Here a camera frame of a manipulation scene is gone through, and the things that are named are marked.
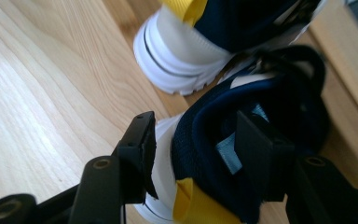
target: wooden floor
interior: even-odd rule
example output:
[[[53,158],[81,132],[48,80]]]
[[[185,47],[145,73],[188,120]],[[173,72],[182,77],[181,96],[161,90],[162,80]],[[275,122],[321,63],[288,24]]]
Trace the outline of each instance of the wooden floor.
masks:
[[[157,0],[0,1],[0,198],[45,201],[110,154],[134,116],[176,115],[205,92],[167,95],[138,67],[133,37],[158,8]],[[323,50],[314,34],[299,42]],[[334,128],[324,155],[358,188],[358,104],[336,67],[329,71]],[[146,223],[131,206],[127,218]],[[263,205],[260,222],[287,223],[283,204]]]

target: yellow strap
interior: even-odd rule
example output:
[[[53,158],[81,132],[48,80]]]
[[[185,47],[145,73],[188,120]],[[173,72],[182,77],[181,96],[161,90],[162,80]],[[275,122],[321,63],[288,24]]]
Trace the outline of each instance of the yellow strap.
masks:
[[[201,18],[208,0],[161,0],[180,21],[194,26]]]
[[[175,223],[241,223],[225,207],[205,194],[192,178],[176,181],[176,187],[172,214]]]

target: sneaker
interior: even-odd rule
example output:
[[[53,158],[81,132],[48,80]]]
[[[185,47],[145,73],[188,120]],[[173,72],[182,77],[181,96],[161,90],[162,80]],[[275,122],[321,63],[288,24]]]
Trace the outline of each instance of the sneaker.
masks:
[[[191,178],[239,220],[256,223],[263,197],[244,172],[247,164],[219,148],[235,149],[236,138],[246,138],[236,133],[240,110],[273,125],[296,154],[317,153],[329,126],[323,85],[324,62],[313,49],[259,51],[253,63],[206,92],[185,114],[158,123],[152,172],[158,200],[148,197],[136,205],[138,211],[152,223],[172,223],[177,181]]]
[[[167,2],[138,31],[135,58],[159,89],[189,95],[209,85],[237,53],[292,43],[324,1],[210,0],[201,9],[192,8],[200,18],[180,17],[179,9]]]

